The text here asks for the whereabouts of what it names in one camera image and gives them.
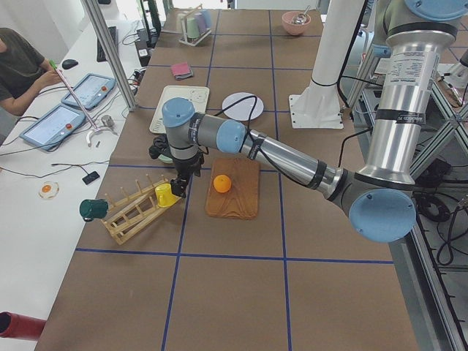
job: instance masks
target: yellow cup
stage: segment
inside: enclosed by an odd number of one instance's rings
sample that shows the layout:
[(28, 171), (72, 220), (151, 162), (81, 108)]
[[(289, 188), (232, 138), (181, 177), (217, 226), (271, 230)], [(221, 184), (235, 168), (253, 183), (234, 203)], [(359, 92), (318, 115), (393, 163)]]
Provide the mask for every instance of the yellow cup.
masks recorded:
[(156, 197), (159, 207), (172, 206), (178, 200), (178, 196), (175, 196), (170, 190), (169, 183), (160, 184), (156, 187)]

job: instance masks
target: bowl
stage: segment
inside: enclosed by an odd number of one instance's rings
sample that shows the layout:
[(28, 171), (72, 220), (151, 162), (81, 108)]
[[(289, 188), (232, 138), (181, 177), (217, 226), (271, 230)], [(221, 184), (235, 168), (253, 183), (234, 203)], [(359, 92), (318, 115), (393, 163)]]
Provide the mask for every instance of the bowl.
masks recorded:
[(289, 11), (283, 13), (281, 16), (283, 28), (291, 35), (301, 35), (310, 26), (311, 18), (306, 14), (307, 20), (304, 24), (292, 24), (293, 18), (298, 14), (303, 13), (302, 11)]

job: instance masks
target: cutting board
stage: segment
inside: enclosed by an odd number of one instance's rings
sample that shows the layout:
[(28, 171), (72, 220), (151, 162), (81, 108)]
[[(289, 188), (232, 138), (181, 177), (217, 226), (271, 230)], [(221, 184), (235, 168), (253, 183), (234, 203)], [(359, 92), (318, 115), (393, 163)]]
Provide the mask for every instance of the cutting board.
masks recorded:
[[(232, 181), (230, 191), (224, 194), (213, 186), (214, 178), (220, 174)], [(212, 217), (253, 219), (258, 215), (259, 193), (260, 163), (250, 159), (215, 159), (205, 211)]]

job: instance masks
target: hand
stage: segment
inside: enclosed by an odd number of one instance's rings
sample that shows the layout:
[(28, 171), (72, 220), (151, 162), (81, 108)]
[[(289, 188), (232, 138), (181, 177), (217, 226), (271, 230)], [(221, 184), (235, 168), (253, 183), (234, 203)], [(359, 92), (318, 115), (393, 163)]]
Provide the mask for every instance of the hand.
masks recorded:
[(61, 79), (56, 71), (47, 71), (39, 78), (37, 78), (36, 82), (39, 84), (39, 87), (43, 89), (46, 86), (53, 86), (54, 84), (60, 83)]

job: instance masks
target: orange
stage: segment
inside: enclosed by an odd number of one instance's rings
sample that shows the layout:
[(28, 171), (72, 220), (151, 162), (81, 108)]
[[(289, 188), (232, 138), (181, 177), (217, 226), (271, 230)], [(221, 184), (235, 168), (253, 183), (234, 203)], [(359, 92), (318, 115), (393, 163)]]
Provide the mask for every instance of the orange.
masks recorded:
[(232, 185), (233, 183), (231, 181), (231, 178), (229, 178), (225, 174), (217, 175), (213, 180), (214, 189), (222, 194), (224, 194), (225, 192), (229, 192)]

